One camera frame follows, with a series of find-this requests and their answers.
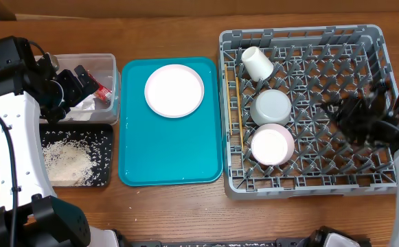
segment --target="teal tray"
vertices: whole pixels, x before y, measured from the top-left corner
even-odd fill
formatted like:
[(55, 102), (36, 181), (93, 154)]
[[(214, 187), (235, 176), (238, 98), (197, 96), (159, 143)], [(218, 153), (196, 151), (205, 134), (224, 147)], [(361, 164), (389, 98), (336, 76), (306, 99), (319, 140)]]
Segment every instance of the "teal tray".
[[(201, 105), (190, 115), (170, 119), (146, 103), (149, 76), (168, 64), (195, 70), (204, 83)], [(216, 66), (208, 58), (134, 60), (122, 73), (119, 177), (129, 186), (210, 183), (223, 170), (223, 136)]]

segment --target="wooden chopstick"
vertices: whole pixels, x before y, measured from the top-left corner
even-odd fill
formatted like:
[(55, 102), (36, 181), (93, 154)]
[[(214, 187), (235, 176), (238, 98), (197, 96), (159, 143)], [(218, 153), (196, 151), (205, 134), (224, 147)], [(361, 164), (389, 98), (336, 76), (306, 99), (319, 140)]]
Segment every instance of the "wooden chopstick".
[(239, 129), (240, 129), (240, 144), (243, 152), (243, 127), (242, 127), (242, 112), (240, 107), (240, 96), (239, 96), (239, 79), (236, 76), (236, 94), (238, 96), (238, 115), (239, 115)]
[(229, 104), (229, 86), (228, 86), (228, 71), (227, 65), (225, 64), (225, 84), (227, 85), (227, 103), (228, 103), (228, 115), (229, 115), (229, 135), (233, 135), (233, 124), (231, 120), (231, 106)]

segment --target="round white plate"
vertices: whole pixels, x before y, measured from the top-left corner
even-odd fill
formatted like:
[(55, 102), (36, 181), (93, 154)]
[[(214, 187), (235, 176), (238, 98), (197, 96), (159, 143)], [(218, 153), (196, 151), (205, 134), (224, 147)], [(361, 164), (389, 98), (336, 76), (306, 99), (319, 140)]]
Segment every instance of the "round white plate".
[(163, 66), (150, 75), (144, 88), (147, 105), (163, 117), (177, 118), (193, 113), (204, 98), (204, 83), (193, 69)]

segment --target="dish rack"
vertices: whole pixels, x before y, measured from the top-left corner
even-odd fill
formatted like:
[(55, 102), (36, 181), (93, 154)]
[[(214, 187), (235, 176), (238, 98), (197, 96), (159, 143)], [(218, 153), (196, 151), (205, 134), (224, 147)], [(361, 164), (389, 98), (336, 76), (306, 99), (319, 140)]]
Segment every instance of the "dish rack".
[[(254, 82), (244, 69), (241, 55), (251, 46), (259, 47), (273, 62), (270, 78)], [(396, 192), (390, 150), (350, 146), (319, 107), (322, 102), (349, 94), (366, 95), (373, 82), (389, 86), (387, 104), (396, 99), (398, 89), (379, 27), (229, 30), (220, 35), (219, 50), (225, 192), (231, 199)], [(240, 83), (242, 128), (238, 120), (236, 77)], [(254, 98), (267, 89), (284, 92), (293, 106), (285, 127), (295, 140), (295, 151), (287, 163), (278, 166), (259, 164), (250, 149), (258, 126), (252, 121), (249, 108)]]

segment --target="red and white package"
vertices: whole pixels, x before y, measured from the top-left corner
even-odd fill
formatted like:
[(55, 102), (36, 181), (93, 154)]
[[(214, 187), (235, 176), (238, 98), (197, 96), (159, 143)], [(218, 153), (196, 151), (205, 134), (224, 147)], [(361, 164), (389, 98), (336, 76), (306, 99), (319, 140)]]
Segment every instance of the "red and white package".
[(94, 95), (100, 100), (102, 100), (104, 103), (110, 104), (112, 99), (112, 91), (106, 88), (105, 86), (101, 85), (90, 73), (88, 74), (89, 76), (91, 76), (93, 80), (95, 80), (98, 83), (99, 86)]

